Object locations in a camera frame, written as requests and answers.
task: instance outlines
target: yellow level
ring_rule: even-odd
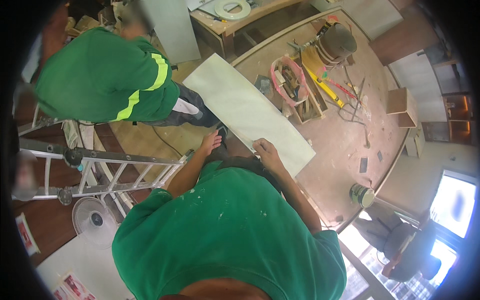
[[[313,81],[315,81],[318,86],[324,90],[327,95],[335,102],[337,103],[338,106],[340,106],[340,108],[342,108],[345,103],[343,103],[342,100],[340,100],[340,98],[335,94],[334,91],[332,91],[332,89],[330,87],[328,87],[325,83],[322,82],[322,80],[320,78],[318,78],[317,75],[313,74],[312,71],[310,71],[309,68],[307,68],[305,65],[304,65],[305,69],[307,69],[307,72],[308,74],[310,74],[310,77],[313,79]]]

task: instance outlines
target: floor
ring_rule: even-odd
[[[347,21],[344,14],[337,14],[341,22]],[[296,177],[302,189],[311,197],[318,206],[318,211],[323,215],[323,221],[330,226],[339,225],[336,220],[348,220],[359,209],[349,196],[348,190],[351,185],[358,182],[372,187],[380,184],[382,177],[390,168],[400,145],[403,142],[406,130],[397,126],[396,116],[385,114],[387,93],[390,89],[396,88],[396,83],[388,71],[379,62],[373,51],[368,46],[367,38],[353,24],[353,35],[358,43],[358,50],[354,54],[356,64],[348,67],[349,75],[355,85],[360,84],[365,76],[363,94],[367,95],[365,101],[367,109],[362,112],[362,118],[367,123],[368,138],[371,143],[370,149],[363,147],[365,144],[364,129],[361,125],[343,121],[337,114],[338,108],[327,104],[325,111],[326,118],[314,120],[303,125],[295,125],[297,130],[310,139],[317,155]],[[265,29],[265,36],[272,35],[272,25],[264,24],[259,30]],[[308,41],[316,32],[310,25],[305,41],[297,37],[298,42]],[[282,56],[288,50],[286,41],[281,41],[268,54],[273,61],[274,58]],[[152,41],[153,45],[161,49],[157,40]],[[198,46],[202,55],[201,60],[190,61],[179,64],[179,70],[174,71],[172,78],[176,82],[182,82],[203,60],[208,58],[213,51],[203,41],[198,40]],[[257,74],[267,75],[271,61],[260,60],[252,55],[252,58],[245,60],[238,66],[240,71],[249,81],[253,82]],[[341,68],[329,72],[329,76],[338,83],[345,85],[345,71]],[[346,96],[341,91],[334,89],[338,95],[345,100]],[[133,126],[131,122],[114,122],[110,124],[120,145],[129,154],[144,156],[156,156],[178,159],[179,155],[166,146],[155,134],[150,126],[139,123]],[[184,124],[179,127],[157,127],[157,133],[169,144],[175,147],[180,153],[189,149],[196,149],[202,137],[213,130],[213,128],[200,128]],[[228,141],[229,150],[235,155],[250,155],[250,152],[238,139]],[[379,161],[377,153],[381,151],[382,161]],[[360,158],[368,157],[368,170],[366,173],[359,173]],[[161,168],[152,168],[145,177],[145,180],[154,179]]]

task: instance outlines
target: bucket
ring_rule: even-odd
[[[353,202],[357,202],[361,207],[367,208],[373,204],[375,192],[371,188],[367,188],[361,184],[355,183],[350,188],[350,198]]]
[[[357,42],[350,31],[335,23],[318,40],[318,54],[327,69],[331,69],[357,51]]]

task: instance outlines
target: power cord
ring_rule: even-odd
[[[172,145],[170,145],[169,143],[167,143],[167,141],[165,141],[164,139],[162,139],[162,137],[160,136],[160,134],[158,134],[158,132],[156,132],[155,126],[153,126],[153,125],[151,125],[151,126],[152,126],[152,129],[153,129],[153,131],[155,132],[155,134],[158,136],[158,138],[159,138],[160,140],[162,140],[162,142],[164,142],[168,147],[172,148],[175,152],[177,152],[180,157],[183,156],[177,149],[175,149]]]

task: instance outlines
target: yellow reflective stripe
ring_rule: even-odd
[[[158,65],[158,75],[156,76],[155,82],[149,88],[144,91],[153,91],[158,89],[167,78],[168,65],[165,63],[165,60],[160,54],[152,53],[152,58],[155,59],[156,64]]]
[[[143,91],[153,91],[158,89],[167,78],[168,65],[165,63],[163,57],[160,54],[152,53],[152,58],[158,65],[158,74],[153,85]],[[139,93],[140,90],[136,90],[130,97],[128,97],[128,106],[119,111],[119,113],[117,114],[117,118],[112,121],[120,121],[127,119],[132,114],[133,106],[140,102]]]
[[[137,104],[140,99],[138,97],[140,90],[136,90],[130,97],[128,97],[128,106],[117,114],[117,118],[113,121],[120,121],[128,118],[132,114],[133,106]]]

